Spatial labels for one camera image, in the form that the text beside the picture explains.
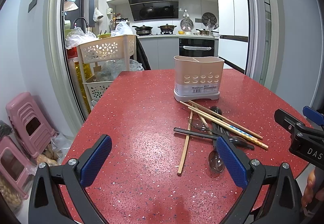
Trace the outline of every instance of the pink plastic stool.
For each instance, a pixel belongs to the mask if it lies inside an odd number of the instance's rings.
[[[28,153],[36,158],[56,136],[29,92],[23,92],[10,101],[7,110],[12,126]]]
[[[35,167],[13,141],[4,136],[0,141],[0,172],[23,199],[28,199],[25,190],[28,190],[27,184],[33,177],[27,173],[28,166]]]

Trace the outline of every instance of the table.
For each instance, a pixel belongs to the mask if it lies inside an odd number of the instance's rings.
[[[173,97],[174,70],[122,72],[97,103],[76,136],[65,162],[78,158],[98,137],[112,138],[111,154],[93,185],[86,188],[110,224],[219,223],[241,193],[228,171],[211,172],[212,141],[191,137],[181,176],[177,175],[189,110]],[[268,151],[245,151],[265,165],[283,161],[298,176],[307,162],[290,154],[290,135],[274,121],[282,108],[309,123],[288,103],[249,77],[224,69],[217,101],[223,115],[262,135]],[[75,220],[80,221],[65,187],[63,194]],[[255,204],[259,207],[261,199]]]

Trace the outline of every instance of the range hood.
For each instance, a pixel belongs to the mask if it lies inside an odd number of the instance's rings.
[[[134,21],[179,18],[179,0],[128,0]]]

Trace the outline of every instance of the silver bolt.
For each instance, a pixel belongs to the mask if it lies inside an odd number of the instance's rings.
[[[46,163],[45,163],[45,162],[41,162],[41,163],[38,165],[39,168],[44,168],[45,166],[46,166]]]
[[[289,168],[289,164],[286,163],[286,162],[284,162],[284,163],[282,164],[282,167],[285,168],[285,169],[288,169],[288,168]]]
[[[258,166],[258,165],[260,164],[260,161],[257,160],[257,159],[252,159],[251,163],[252,163],[252,165],[254,165],[254,166]]]
[[[69,160],[69,165],[72,166],[72,165],[75,165],[77,163],[77,160],[72,158]]]

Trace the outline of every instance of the utensil holder base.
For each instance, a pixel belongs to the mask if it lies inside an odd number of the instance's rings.
[[[218,100],[220,95],[220,91],[218,93],[207,93],[207,94],[197,94],[197,95],[179,95],[173,90],[174,98],[180,102],[187,102],[189,100],[196,100],[196,99],[211,99],[211,100]]]

